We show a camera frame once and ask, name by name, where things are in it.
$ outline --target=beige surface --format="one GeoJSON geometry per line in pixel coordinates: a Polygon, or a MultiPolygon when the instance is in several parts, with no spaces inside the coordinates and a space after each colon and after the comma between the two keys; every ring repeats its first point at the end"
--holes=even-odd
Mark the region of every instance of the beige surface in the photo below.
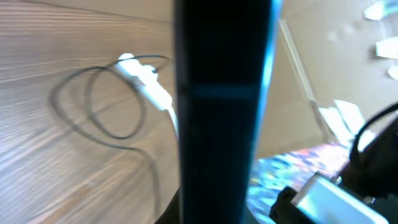
{"type": "Polygon", "coordinates": [[[387,77],[390,60],[374,56],[374,44],[398,35],[397,16],[368,21],[371,1],[305,1],[286,14],[313,92],[321,106],[334,99],[358,105],[366,118],[398,100],[398,82],[387,77]]]}
{"type": "MultiPolygon", "coordinates": [[[[154,222],[147,161],[72,133],[48,97],[77,68],[110,63],[124,52],[171,56],[171,43],[164,22],[0,0],[0,223],[27,223],[48,208],[30,223],[154,222]]],[[[172,67],[159,79],[173,93],[172,67]]],[[[63,107],[102,140],[149,153],[159,168],[165,208],[178,187],[177,143],[166,115],[148,105],[143,130],[112,141],[86,122],[84,81],[78,78],[64,91],[63,107]]],[[[108,129],[131,131],[139,105],[124,83],[103,75],[93,98],[108,129]]]]}
{"type": "Polygon", "coordinates": [[[257,157],[325,143],[284,34],[279,30],[274,71],[257,157]]]}
{"type": "Polygon", "coordinates": [[[173,21],[172,0],[28,0],[70,7],[105,12],[115,15],[138,17],[155,21],[173,21]]]}

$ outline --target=black object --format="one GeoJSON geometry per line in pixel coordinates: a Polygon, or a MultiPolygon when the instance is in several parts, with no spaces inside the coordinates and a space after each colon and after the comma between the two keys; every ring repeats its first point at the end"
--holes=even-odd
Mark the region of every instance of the black object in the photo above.
{"type": "Polygon", "coordinates": [[[361,197],[398,195],[398,118],[340,172],[342,186],[361,197]]]}
{"type": "Polygon", "coordinates": [[[241,223],[281,1],[177,0],[182,223],[241,223]]]}
{"type": "Polygon", "coordinates": [[[314,223],[309,217],[301,212],[291,201],[296,196],[297,192],[285,187],[278,194],[277,201],[271,206],[269,217],[277,224],[312,224],[314,223]]]}

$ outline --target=black pole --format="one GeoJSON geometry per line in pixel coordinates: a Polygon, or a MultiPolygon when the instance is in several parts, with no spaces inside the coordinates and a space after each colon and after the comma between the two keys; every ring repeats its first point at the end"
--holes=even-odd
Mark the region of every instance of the black pole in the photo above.
{"type": "Polygon", "coordinates": [[[182,223],[241,223],[281,1],[176,0],[182,223]]]}

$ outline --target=power cord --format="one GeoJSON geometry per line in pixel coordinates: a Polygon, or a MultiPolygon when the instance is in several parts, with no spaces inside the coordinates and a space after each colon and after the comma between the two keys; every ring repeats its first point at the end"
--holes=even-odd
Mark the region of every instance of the power cord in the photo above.
{"type": "Polygon", "coordinates": [[[366,124],[358,131],[358,134],[355,136],[355,140],[353,146],[351,148],[351,152],[349,154],[350,163],[359,168],[360,170],[364,170],[363,163],[359,157],[360,153],[358,150],[359,140],[361,139],[361,135],[376,121],[380,120],[384,116],[391,114],[398,110],[398,103],[394,103],[393,105],[388,106],[387,108],[380,111],[377,115],[372,117],[366,124]]]}
{"type": "MultiPolygon", "coordinates": [[[[113,138],[113,139],[128,139],[133,137],[134,135],[136,135],[141,128],[144,125],[144,121],[145,121],[145,117],[146,117],[146,107],[145,107],[145,103],[144,103],[144,99],[142,97],[142,95],[139,93],[139,91],[137,90],[137,88],[135,88],[134,85],[131,84],[131,82],[129,82],[127,80],[127,78],[123,75],[120,75],[119,73],[115,72],[112,68],[118,64],[119,62],[123,62],[126,60],[134,60],[134,59],[140,59],[140,58],[162,58],[162,59],[166,59],[166,63],[164,63],[163,65],[155,68],[155,70],[153,71],[154,73],[157,73],[160,69],[164,68],[165,66],[167,66],[168,62],[171,60],[170,58],[166,57],[166,56],[162,56],[162,55],[139,55],[139,56],[135,56],[135,57],[130,57],[130,58],[124,58],[124,59],[119,59],[107,66],[104,67],[90,67],[90,68],[84,68],[81,69],[73,74],[71,74],[70,76],[66,77],[66,79],[64,79],[62,82],[60,82],[58,85],[56,85],[50,92],[50,96],[49,96],[49,103],[50,106],[53,108],[54,112],[57,114],[57,116],[64,121],[67,125],[69,125],[69,127],[72,128],[72,130],[74,130],[74,132],[80,134],[81,136],[83,136],[84,138],[89,139],[90,141],[93,141],[97,144],[106,146],[106,147],[110,147],[110,148],[114,148],[114,149],[122,149],[122,150],[128,150],[128,151],[135,151],[138,152],[139,154],[141,154],[145,160],[147,160],[150,164],[151,170],[152,170],[152,181],[154,184],[154,215],[155,218],[160,216],[160,211],[161,211],[161,196],[160,196],[160,183],[159,183],[159,173],[158,173],[158,169],[155,163],[155,160],[148,154],[146,153],[146,151],[143,151],[142,149],[138,149],[135,147],[127,147],[127,146],[119,146],[116,144],[112,144],[112,143],[108,143],[106,141],[100,140],[98,138],[96,138],[95,136],[87,133],[82,127],[80,127],[78,124],[76,124],[65,112],[65,110],[60,106],[59,103],[59,93],[66,87],[66,85],[72,81],[74,78],[79,77],[81,75],[83,75],[86,72],[90,72],[90,71],[94,71],[94,73],[92,73],[92,76],[90,77],[90,79],[88,80],[87,84],[86,84],[86,89],[85,89],[85,97],[84,97],[84,101],[85,101],[85,109],[86,112],[88,114],[88,119],[105,135],[113,138]],[[123,81],[125,81],[127,84],[129,84],[129,86],[131,87],[132,92],[136,95],[138,102],[141,106],[141,117],[140,120],[138,122],[138,124],[136,125],[136,127],[134,128],[134,130],[126,135],[126,136],[117,136],[113,133],[111,133],[110,131],[108,131],[103,124],[99,121],[99,119],[96,117],[94,111],[93,111],[93,107],[92,107],[92,101],[91,101],[91,94],[93,91],[93,85],[95,83],[95,81],[97,81],[97,78],[104,72],[104,71],[108,71],[111,72],[113,75],[115,75],[116,77],[122,79],[123,81]]],[[[170,114],[170,116],[172,117],[173,123],[177,124],[177,120],[176,120],[176,115],[175,114],[170,114]]]]}

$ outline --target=wooden surface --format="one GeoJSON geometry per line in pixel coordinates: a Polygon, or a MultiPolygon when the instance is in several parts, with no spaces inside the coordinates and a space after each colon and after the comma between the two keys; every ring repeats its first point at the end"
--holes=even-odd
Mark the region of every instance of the wooden surface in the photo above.
{"type": "MultiPolygon", "coordinates": [[[[147,162],[71,132],[48,95],[77,68],[110,63],[124,52],[172,56],[170,31],[165,22],[0,0],[0,223],[153,223],[147,162]]],[[[173,74],[171,66],[159,73],[171,92],[173,74]]],[[[108,139],[86,122],[85,80],[62,93],[63,107],[91,134],[139,147],[156,160],[164,209],[178,187],[177,143],[166,116],[147,105],[137,136],[108,139]]],[[[93,95],[108,129],[126,134],[137,123],[137,100],[118,79],[103,75],[93,95]]]]}

